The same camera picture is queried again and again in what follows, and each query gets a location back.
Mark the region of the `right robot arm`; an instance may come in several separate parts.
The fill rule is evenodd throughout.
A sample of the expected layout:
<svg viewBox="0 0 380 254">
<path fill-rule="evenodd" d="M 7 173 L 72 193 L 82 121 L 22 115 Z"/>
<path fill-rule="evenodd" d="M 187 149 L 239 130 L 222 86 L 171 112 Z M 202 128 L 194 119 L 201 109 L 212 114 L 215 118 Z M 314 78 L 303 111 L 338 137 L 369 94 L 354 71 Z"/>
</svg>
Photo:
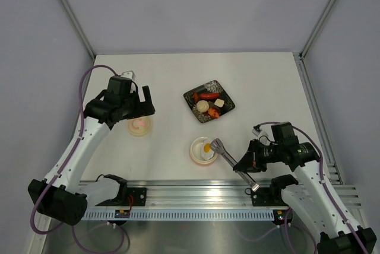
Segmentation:
<svg viewBox="0 0 380 254">
<path fill-rule="evenodd" d="M 273 178 L 269 187 L 275 204 L 285 203 L 309 230 L 317 253 L 372 253 L 377 237 L 363 227 L 343 204 L 324 171 L 321 150 L 311 138 L 301 143 L 290 122 L 269 122 L 273 139 L 254 126 L 256 139 L 234 165 L 236 173 L 266 172 L 268 164 L 283 163 L 291 173 Z"/>
</svg>

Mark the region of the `metal tongs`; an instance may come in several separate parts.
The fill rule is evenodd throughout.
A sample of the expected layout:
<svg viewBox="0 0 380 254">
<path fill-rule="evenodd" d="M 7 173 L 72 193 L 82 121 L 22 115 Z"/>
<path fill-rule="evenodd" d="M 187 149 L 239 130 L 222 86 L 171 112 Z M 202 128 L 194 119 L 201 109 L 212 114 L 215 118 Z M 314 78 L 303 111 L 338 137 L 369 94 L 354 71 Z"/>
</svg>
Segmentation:
<svg viewBox="0 0 380 254">
<path fill-rule="evenodd" d="M 234 166 L 237 165 L 237 161 L 228 153 L 228 151 L 225 149 L 222 141 L 219 138 L 212 140 L 212 142 L 210 143 L 210 147 L 215 153 L 223 157 L 228 162 L 230 167 L 234 168 Z M 254 181 L 254 179 L 250 175 L 236 170 L 233 171 L 237 173 L 247 183 L 252 192 L 256 192 L 260 188 L 260 185 L 256 181 Z"/>
</svg>

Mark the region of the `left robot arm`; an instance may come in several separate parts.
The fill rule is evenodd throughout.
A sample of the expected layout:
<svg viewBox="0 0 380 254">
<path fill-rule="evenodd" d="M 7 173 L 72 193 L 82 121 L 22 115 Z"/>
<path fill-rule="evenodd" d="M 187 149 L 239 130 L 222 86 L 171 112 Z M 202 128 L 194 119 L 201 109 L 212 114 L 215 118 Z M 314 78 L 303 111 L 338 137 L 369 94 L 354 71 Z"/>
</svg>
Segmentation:
<svg viewBox="0 0 380 254">
<path fill-rule="evenodd" d="M 79 187 L 81 177 L 113 127 L 123 120 L 152 116 L 155 108 L 149 86 L 138 88 L 130 78 L 112 76 L 107 89 L 89 101 L 80 117 L 80 129 L 54 168 L 42 180 L 32 180 L 28 193 L 39 212 L 74 226 L 89 207 L 103 203 L 122 205 L 131 202 L 128 182 L 116 175 Z"/>
</svg>

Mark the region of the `toy fried egg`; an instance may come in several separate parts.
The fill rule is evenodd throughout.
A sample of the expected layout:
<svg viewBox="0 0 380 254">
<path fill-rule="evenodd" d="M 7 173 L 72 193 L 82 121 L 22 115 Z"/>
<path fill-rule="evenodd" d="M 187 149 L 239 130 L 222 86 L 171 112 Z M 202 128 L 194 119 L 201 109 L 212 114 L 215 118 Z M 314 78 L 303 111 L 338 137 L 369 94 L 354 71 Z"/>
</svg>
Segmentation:
<svg viewBox="0 0 380 254">
<path fill-rule="evenodd" d="M 210 161 L 214 157 L 214 151 L 211 149 L 211 138 L 206 138 L 201 143 L 201 159 L 203 161 Z"/>
</svg>

